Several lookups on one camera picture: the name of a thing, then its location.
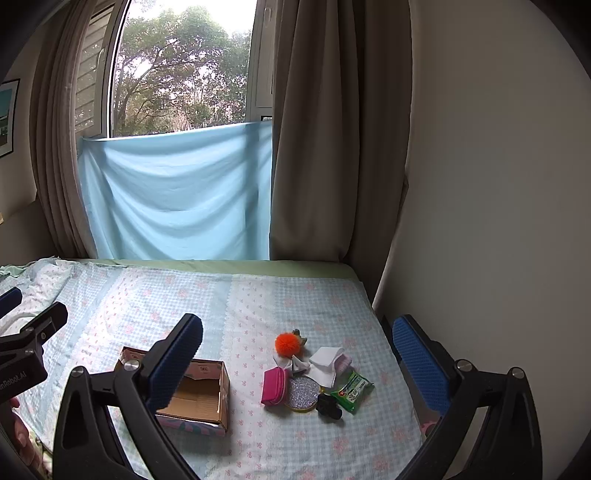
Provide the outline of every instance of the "pink pouch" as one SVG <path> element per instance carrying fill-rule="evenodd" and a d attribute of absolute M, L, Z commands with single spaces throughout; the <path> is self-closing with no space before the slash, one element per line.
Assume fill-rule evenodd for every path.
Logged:
<path fill-rule="evenodd" d="M 280 367 L 267 370 L 262 384 L 261 403 L 265 405 L 277 405 L 283 401 L 286 391 L 286 371 Z"/>

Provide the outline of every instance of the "bed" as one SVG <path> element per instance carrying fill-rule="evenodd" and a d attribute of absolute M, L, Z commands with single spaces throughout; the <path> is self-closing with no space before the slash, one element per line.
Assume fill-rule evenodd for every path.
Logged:
<path fill-rule="evenodd" d="M 48 378 L 20 396 L 20 413 L 49 449 L 70 370 L 113 368 L 124 345 L 149 349 L 185 312 L 203 320 L 196 357 L 222 359 L 230 377 L 225 437 L 167 429 L 201 478 L 392 479 L 421 446 L 413 402 L 362 284 L 347 266 L 289 261 L 39 260 L 0 270 L 0 294 L 12 287 L 23 302 L 0 320 L 0 335 L 53 301 L 67 325 L 45 346 Z M 312 352 L 343 346 L 353 366 L 375 383 L 354 415 L 323 421 L 317 412 L 268 409 L 262 376 L 275 366 L 275 336 L 299 328 Z M 150 474 L 117 409 L 111 414 L 136 473 Z"/>

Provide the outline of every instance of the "light blue cloth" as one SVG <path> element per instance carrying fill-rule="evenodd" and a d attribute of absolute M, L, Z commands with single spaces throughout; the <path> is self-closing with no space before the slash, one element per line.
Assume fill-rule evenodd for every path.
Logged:
<path fill-rule="evenodd" d="M 98 258 L 268 260 L 271 122 L 82 139 Z"/>

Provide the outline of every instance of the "green bed sheet edge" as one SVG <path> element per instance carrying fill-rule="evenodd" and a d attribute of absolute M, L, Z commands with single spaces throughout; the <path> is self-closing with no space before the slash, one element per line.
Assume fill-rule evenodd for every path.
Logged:
<path fill-rule="evenodd" d="M 353 269 L 334 262 L 304 262 L 293 260 L 76 260 L 100 265 L 150 267 L 200 273 L 229 273 L 266 275 L 269 277 L 344 278 L 357 280 Z"/>

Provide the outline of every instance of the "window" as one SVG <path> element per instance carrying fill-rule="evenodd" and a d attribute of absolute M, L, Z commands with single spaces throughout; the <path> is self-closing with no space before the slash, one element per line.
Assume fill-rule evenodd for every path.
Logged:
<path fill-rule="evenodd" d="M 103 43 L 112 13 L 113 5 L 98 6 L 86 30 L 76 83 L 76 111 L 74 113 L 76 133 L 81 132 L 92 136 L 100 129 L 100 118 L 97 121 L 95 112 L 100 112 L 103 79 L 97 78 L 97 73 L 99 63 L 101 60 L 104 63 L 105 60 L 101 58 L 105 54 Z"/>
<path fill-rule="evenodd" d="M 271 116 L 275 3 L 102 3 L 80 59 L 76 131 L 148 135 Z"/>

